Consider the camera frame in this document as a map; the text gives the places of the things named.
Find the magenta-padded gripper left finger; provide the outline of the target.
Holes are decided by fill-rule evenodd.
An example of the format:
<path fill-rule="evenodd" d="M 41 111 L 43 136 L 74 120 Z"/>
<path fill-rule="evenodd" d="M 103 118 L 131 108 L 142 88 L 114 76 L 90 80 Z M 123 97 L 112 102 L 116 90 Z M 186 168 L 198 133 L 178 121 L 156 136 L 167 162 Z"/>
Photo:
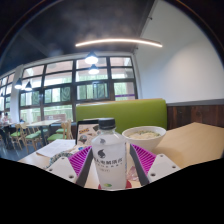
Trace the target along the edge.
<path fill-rule="evenodd" d="M 92 148 L 88 146 L 70 157 L 59 157 L 49 168 L 47 168 L 47 171 L 84 187 L 92 159 Z"/>

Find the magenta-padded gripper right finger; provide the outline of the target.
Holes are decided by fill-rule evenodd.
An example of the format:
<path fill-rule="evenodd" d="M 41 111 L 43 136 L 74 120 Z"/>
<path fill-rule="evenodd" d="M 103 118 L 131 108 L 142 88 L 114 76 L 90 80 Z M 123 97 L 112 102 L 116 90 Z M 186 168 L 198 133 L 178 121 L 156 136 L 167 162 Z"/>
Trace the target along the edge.
<path fill-rule="evenodd" d="M 165 154 L 156 155 L 134 144 L 130 145 L 130 155 L 142 186 L 180 170 Z"/>

